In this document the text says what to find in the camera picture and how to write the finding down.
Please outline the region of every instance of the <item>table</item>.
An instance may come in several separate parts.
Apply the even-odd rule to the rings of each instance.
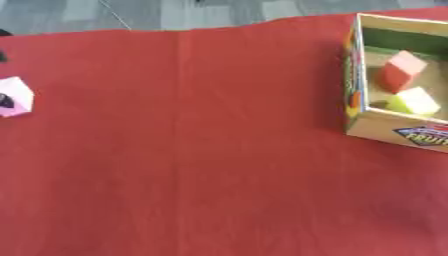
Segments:
[[[0,255],[448,255],[448,155],[343,135],[352,21],[2,38]]]

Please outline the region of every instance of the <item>cardboard box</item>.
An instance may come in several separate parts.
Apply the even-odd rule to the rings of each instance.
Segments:
[[[346,133],[448,152],[448,23],[358,14],[344,48]],[[375,76],[400,50],[428,62],[411,88],[423,87],[441,105],[430,118],[385,109],[392,94]]]

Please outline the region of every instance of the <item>black marking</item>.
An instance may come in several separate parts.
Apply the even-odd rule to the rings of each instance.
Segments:
[[[14,101],[3,93],[0,93],[0,107],[14,108]]]

